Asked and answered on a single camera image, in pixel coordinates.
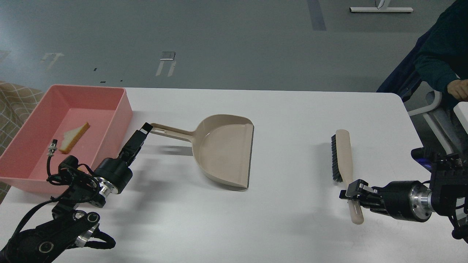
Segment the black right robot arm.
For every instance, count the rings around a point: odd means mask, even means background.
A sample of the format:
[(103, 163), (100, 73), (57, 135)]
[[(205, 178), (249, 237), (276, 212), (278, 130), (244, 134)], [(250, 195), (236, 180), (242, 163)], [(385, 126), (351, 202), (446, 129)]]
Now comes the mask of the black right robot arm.
[(339, 198), (396, 220), (426, 222), (432, 213), (449, 218), (452, 237), (467, 241), (467, 161), (457, 153), (442, 156), (431, 148), (416, 148), (411, 157), (431, 172), (428, 181), (392, 181), (370, 187), (351, 182)]

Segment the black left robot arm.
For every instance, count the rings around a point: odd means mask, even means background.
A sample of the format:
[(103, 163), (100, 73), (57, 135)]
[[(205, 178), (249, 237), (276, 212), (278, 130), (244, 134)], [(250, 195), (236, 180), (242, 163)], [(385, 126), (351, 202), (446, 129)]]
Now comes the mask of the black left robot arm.
[[(149, 123), (134, 132), (117, 158), (105, 158), (97, 168), (84, 165), (74, 156), (67, 156), (56, 174), (50, 171), (51, 159), (57, 151), (57, 140), (48, 148), (47, 181), (54, 186), (67, 186), (57, 197), (33, 207), (20, 221), (13, 235), (1, 250), (2, 263), (51, 263), (65, 250), (73, 248), (112, 249), (115, 240), (100, 230), (100, 215), (78, 210), (82, 203), (102, 208), (106, 198), (120, 194), (131, 180), (130, 165), (141, 150), (153, 126)], [(26, 223), (42, 207), (55, 203), (52, 220), (25, 230)]]

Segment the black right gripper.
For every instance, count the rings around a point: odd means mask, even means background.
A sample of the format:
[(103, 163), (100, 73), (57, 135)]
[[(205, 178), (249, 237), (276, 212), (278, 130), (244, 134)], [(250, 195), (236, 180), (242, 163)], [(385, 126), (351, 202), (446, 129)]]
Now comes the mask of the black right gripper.
[(431, 194), (420, 181), (393, 181), (384, 187), (370, 187), (366, 181), (358, 179), (341, 190), (339, 198), (357, 201), (373, 213), (383, 213), (396, 220), (426, 222), (433, 213)]

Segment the person's left hand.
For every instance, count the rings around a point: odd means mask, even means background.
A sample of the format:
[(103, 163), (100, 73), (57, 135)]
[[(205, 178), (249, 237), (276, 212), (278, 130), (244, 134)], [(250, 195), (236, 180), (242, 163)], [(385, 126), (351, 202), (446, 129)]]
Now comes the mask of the person's left hand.
[(468, 80), (453, 80), (447, 85), (447, 92), (460, 102), (468, 101)]

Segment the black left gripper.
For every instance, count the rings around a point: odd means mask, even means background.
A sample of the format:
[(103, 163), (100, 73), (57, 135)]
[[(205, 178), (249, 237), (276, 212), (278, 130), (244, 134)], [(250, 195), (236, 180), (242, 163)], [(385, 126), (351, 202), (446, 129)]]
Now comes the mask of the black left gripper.
[(113, 188), (116, 189), (116, 194), (122, 193), (133, 177), (130, 166), (141, 150), (152, 128), (151, 124), (144, 123), (139, 130), (135, 130), (133, 135), (124, 144), (117, 158), (105, 158), (95, 168), (95, 175), (112, 184)]

